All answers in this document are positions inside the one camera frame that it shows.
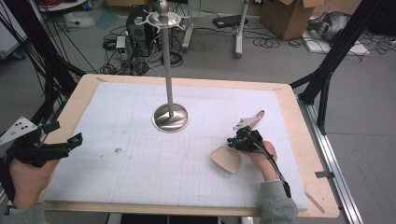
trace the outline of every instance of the grid paper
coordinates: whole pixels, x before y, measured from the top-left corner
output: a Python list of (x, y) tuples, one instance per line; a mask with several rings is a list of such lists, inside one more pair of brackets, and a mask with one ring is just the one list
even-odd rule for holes
[(232, 175), (209, 155), (235, 135), (241, 118), (263, 109), (255, 128), (276, 146), (293, 200), (308, 207), (274, 92), (175, 86), (173, 93), (191, 122), (179, 133), (162, 133), (151, 115), (166, 103), (164, 86), (101, 83), (76, 129), (83, 144), (61, 160), (46, 200), (257, 207), (262, 175), (249, 158)]

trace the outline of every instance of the wooden table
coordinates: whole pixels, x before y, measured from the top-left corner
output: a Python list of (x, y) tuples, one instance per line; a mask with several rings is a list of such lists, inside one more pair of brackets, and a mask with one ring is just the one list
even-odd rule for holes
[[(78, 122), (101, 82), (138, 83), (165, 85), (162, 77), (122, 77), (107, 75), (86, 75), (78, 83), (63, 112), (58, 118), (61, 129), (51, 133), (46, 143), (64, 142), (73, 135)], [(273, 91), (279, 102), (283, 120), (288, 130), (290, 143), (304, 183), (309, 209), (301, 211), (299, 217), (338, 217), (339, 209), (326, 178), (317, 178), (315, 172), (323, 170), (318, 153), (305, 125), (300, 107), (291, 87), (287, 84), (223, 81), (207, 79), (173, 78), (174, 86), (234, 88), (245, 90)], [(141, 213), (168, 215), (203, 216), (259, 216), (260, 209), (142, 205), (122, 203), (66, 203), (45, 202), (52, 211), (92, 211), (110, 213)]]

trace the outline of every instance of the hand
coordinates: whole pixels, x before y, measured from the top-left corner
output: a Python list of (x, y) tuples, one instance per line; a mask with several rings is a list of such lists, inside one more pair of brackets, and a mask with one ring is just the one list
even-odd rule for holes
[(41, 191), (50, 182), (50, 177), (58, 162), (59, 160), (47, 161), (41, 168), (18, 160), (14, 160), (9, 165), (15, 187), (14, 207), (22, 209), (38, 204)]
[[(274, 145), (267, 141), (263, 141), (262, 143), (264, 144), (267, 151), (273, 155), (274, 161), (276, 161), (277, 155)], [(262, 172), (262, 177), (264, 177), (264, 180), (279, 179), (279, 176), (277, 175), (271, 162), (269, 162), (268, 158), (264, 154), (260, 153), (259, 150), (257, 152), (242, 151), (242, 153), (249, 156), (253, 164), (259, 168), (259, 170)]]

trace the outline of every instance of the wrist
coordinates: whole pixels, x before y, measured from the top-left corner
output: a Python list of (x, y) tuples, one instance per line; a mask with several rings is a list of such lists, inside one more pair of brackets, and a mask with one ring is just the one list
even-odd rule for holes
[(268, 160), (261, 163), (260, 171), (262, 172), (262, 177), (266, 181), (279, 179), (274, 166)]
[(12, 205), (17, 209), (30, 208), (38, 204), (39, 198), (40, 198), (39, 193), (31, 192), (30, 194), (29, 193), (21, 194), (17, 192), (15, 194), (15, 199)]

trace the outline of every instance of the wire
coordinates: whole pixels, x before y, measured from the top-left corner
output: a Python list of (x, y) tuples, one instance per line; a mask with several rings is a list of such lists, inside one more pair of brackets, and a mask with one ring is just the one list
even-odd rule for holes
[(38, 0), (38, 4), (42, 7), (57, 7), (63, 0)]

